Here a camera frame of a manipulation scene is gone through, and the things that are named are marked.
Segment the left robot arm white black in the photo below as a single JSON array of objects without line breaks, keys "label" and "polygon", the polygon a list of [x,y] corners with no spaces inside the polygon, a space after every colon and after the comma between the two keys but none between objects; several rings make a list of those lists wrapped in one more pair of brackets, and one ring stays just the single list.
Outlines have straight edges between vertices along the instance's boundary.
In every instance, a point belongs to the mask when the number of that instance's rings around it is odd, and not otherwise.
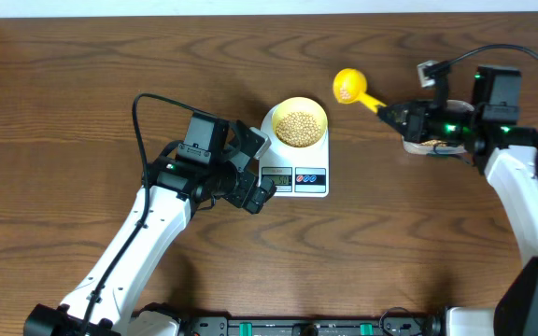
[{"label": "left robot arm white black", "polygon": [[146,163],[130,214],[102,257],[60,305],[38,304],[25,335],[178,335],[180,321],[161,309],[135,305],[169,245],[205,202],[225,199],[257,214],[275,183],[248,170],[271,145],[242,121],[195,113],[182,141]]}]

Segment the yellow plastic measuring scoop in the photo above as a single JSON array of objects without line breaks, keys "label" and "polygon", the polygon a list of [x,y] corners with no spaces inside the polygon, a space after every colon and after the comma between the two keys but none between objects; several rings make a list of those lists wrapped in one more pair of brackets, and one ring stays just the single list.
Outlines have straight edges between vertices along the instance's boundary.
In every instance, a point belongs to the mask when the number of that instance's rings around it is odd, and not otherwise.
[{"label": "yellow plastic measuring scoop", "polygon": [[362,72],[353,68],[339,71],[333,80],[333,95],[339,104],[360,103],[371,112],[377,113],[386,105],[367,93],[367,80]]}]

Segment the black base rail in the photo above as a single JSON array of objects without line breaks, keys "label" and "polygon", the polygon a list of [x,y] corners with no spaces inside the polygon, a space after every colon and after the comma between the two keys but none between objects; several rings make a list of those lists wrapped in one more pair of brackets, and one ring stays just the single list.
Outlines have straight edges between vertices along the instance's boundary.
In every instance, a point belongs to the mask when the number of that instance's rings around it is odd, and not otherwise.
[{"label": "black base rail", "polygon": [[237,317],[226,313],[178,312],[152,303],[133,314],[130,335],[168,336],[443,336],[443,318],[416,317],[404,308],[388,309],[377,317],[293,318]]}]

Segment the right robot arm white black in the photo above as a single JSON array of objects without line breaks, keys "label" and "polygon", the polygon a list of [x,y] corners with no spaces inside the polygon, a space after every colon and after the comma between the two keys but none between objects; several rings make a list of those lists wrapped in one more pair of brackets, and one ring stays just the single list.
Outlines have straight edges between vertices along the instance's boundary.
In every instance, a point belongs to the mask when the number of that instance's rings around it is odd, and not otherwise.
[{"label": "right robot arm white black", "polygon": [[516,68],[481,65],[471,109],[454,110],[447,72],[419,68],[431,100],[380,106],[376,114],[410,143],[441,141],[463,147],[493,187],[516,237],[523,269],[493,309],[451,307],[429,317],[424,335],[538,335],[538,132],[517,126],[522,77]]}]

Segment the white digital kitchen scale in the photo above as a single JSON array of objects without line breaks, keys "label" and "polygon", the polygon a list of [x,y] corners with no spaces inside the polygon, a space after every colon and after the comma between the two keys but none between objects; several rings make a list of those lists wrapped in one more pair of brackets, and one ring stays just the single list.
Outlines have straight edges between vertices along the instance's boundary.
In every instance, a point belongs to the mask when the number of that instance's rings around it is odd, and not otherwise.
[{"label": "white digital kitchen scale", "polygon": [[[304,112],[319,127],[320,138],[308,147],[293,147],[277,136],[278,123],[287,115]],[[316,101],[293,97],[275,105],[264,117],[261,131],[271,145],[259,163],[261,177],[276,184],[277,197],[326,197],[330,191],[329,130],[327,115]]]}]

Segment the soybeans pile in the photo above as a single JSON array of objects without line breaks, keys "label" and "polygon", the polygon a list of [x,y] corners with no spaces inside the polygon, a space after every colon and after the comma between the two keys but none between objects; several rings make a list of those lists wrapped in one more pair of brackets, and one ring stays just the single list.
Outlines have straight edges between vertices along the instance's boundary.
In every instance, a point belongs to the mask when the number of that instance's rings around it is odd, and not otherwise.
[{"label": "soybeans pile", "polygon": [[430,140],[427,142],[423,142],[420,145],[424,147],[447,147],[448,146],[447,142],[442,141],[442,140]]}]

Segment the pale yellow bowl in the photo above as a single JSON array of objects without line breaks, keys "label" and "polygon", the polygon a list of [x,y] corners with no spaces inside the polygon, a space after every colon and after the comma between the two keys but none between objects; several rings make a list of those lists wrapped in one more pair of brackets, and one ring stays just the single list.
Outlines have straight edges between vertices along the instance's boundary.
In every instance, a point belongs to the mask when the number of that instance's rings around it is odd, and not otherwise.
[{"label": "pale yellow bowl", "polygon": [[295,148],[312,147],[327,134],[327,115],[310,98],[292,97],[278,104],[270,122],[277,139]]}]

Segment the clear plastic container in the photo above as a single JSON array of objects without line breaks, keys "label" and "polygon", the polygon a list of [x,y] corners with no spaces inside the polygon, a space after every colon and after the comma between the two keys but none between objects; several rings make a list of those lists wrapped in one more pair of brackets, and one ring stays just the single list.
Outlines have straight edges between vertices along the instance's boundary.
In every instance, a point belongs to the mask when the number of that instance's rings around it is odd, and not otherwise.
[{"label": "clear plastic container", "polygon": [[[447,107],[455,113],[461,114],[470,114],[474,111],[474,108],[466,102],[459,100],[448,100]],[[424,147],[420,144],[406,142],[402,140],[403,149],[410,153],[416,155],[460,155],[466,153],[466,150],[463,145],[450,145],[447,147]]]}]

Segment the soybeans in yellow bowl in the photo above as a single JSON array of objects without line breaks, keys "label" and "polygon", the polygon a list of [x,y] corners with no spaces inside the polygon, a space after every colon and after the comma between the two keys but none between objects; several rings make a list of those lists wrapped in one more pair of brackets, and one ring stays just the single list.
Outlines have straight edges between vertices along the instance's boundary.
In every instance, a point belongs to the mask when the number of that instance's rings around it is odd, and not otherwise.
[{"label": "soybeans in yellow bowl", "polygon": [[306,112],[292,112],[276,125],[277,137],[291,147],[309,147],[322,136],[316,119]]}]

